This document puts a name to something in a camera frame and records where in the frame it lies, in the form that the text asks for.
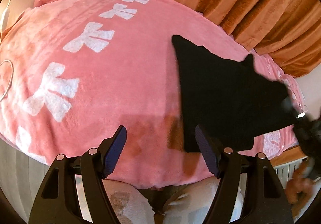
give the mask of gray floor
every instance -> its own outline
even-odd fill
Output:
[[[0,139],[0,187],[10,204],[28,223],[33,201],[48,166]]]

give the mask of white pants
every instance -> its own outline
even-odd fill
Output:
[[[81,213],[92,222],[83,190],[82,181],[77,178],[77,191]],[[110,180],[103,184],[111,205],[121,224],[154,224],[154,212],[148,200],[133,186]],[[219,185],[215,177],[190,184],[173,195],[164,205],[163,224],[201,224],[212,204]],[[231,222],[240,217],[243,197],[237,194]]]

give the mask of black garment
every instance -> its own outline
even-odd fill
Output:
[[[179,66],[186,152],[199,152],[200,124],[225,147],[250,150],[254,137],[282,129],[295,117],[281,107],[284,84],[255,72],[253,55],[237,62],[223,59],[179,35],[172,37]]]

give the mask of hand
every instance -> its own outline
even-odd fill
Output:
[[[314,182],[303,177],[307,165],[306,161],[301,163],[300,167],[293,172],[292,179],[288,181],[285,188],[288,202],[293,204],[291,208],[293,218],[299,214],[312,196]]]

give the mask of person's leg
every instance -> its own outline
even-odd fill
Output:
[[[215,177],[190,184],[173,195],[164,205],[163,224],[202,224],[219,185]],[[237,194],[231,221],[240,218],[243,197]]]
[[[133,186],[110,180],[102,181],[121,224],[154,224],[154,212],[148,200]],[[76,178],[82,217],[92,222],[81,178]]]

